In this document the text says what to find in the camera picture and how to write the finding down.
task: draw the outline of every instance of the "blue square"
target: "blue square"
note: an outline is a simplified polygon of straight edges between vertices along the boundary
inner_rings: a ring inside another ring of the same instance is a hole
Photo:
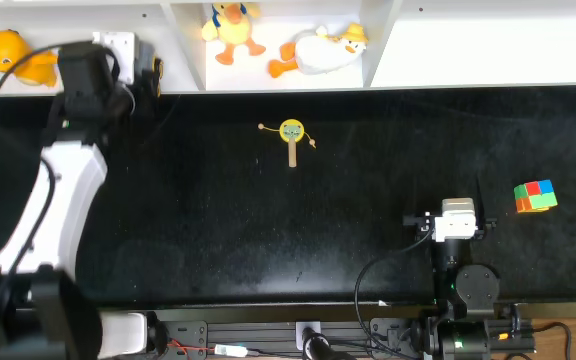
[[[552,188],[552,183],[550,182],[550,180],[541,180],[539,182],[539,190],[541,190],[542,194],[555,192],[555,190]]]

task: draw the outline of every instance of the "orange duck toy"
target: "orange duck toy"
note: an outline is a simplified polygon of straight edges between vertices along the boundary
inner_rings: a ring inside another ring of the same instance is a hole
[[[14,30],[0,31],[0,72],[8,71],[17,61],[32,52],[32,48]],[[57,74],[54,65],[57,55],[45,52],[33,56],[25,64],[15,70],[15,76],[26,85],[57,84]]]

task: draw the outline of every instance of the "blue vest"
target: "blue vest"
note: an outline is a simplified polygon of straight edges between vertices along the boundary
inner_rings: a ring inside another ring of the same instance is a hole
[[[246,10],[246,7],[244,6],[244,4],[241,4],[241,13],[246,15],[247,12],[248,12],[248,10]],[[218,15],[219,15],[219,12],[217,11],[217,9],[215,9],[215,5],[213,5],[212,6],[212,23],[215,24],[216,28],[221,27],[219,20],[217,20]]]

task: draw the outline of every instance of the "white label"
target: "white label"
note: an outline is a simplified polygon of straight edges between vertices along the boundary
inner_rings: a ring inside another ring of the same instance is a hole
[[[243,346],[215,345],[215,355],[246,357],[248,349]]]

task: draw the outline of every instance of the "duck beak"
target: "duck beak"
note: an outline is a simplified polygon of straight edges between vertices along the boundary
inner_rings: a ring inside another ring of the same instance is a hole
[[[232,24],[239,24],[243,15],[241,13],[241,6],[238,3],[229,5],[224,14],[226,15],[226,19]]]

